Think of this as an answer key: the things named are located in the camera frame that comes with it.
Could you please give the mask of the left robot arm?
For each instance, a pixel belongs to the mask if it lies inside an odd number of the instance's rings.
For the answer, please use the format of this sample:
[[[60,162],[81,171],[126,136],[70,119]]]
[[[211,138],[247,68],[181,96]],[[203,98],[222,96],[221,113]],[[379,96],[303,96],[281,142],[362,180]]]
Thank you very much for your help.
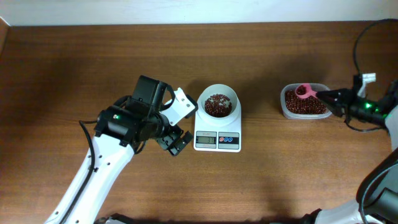
[[[93,135],[87,121],[79,124],[88,151],[65,195],[47,223],[94,223],[115,180],[149,140],[177,156],[193,139],[178,122],[198,109],[181,88],[141,75],[133,94],[120,97],[101,111]]]

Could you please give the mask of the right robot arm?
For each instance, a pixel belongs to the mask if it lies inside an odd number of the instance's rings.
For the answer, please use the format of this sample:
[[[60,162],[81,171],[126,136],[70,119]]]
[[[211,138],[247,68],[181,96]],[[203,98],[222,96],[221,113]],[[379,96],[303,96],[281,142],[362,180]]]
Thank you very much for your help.
[[[327,174],[339,185],[368,172],[355,199],[338,207],[317,210],[314,223],[397,223],[397,82],[393,81],[379,101],[362,96],[365,84],[353,89],[319,91],[317,97],[345,124],[352,119],[373,124],[371,129],[354,128],[354,134],[340,129],[321,131],[313,139],[306,164],[313,180]]]

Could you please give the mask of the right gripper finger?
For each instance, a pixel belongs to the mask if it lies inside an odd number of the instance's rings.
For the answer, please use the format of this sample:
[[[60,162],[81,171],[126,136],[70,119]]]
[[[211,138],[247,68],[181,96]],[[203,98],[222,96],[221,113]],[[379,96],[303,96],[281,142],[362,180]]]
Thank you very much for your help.
[[[336,99],[330,97],[318,97],[323,105],[335,116],[342,117],[345,114],[345,107]]]
[[[348,89],[341,88],[337,90],[318,91],[316,97],[322,101],[338,101]]]

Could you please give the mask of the pink measuring scoop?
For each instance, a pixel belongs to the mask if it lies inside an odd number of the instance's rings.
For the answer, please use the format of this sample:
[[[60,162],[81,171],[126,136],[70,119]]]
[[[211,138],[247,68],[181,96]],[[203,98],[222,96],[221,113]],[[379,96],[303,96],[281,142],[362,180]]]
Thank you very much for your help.
[[[309,83],[303,83],[295,89],[295,94],[300,99],[317,98],[317,92],[312,90]]]

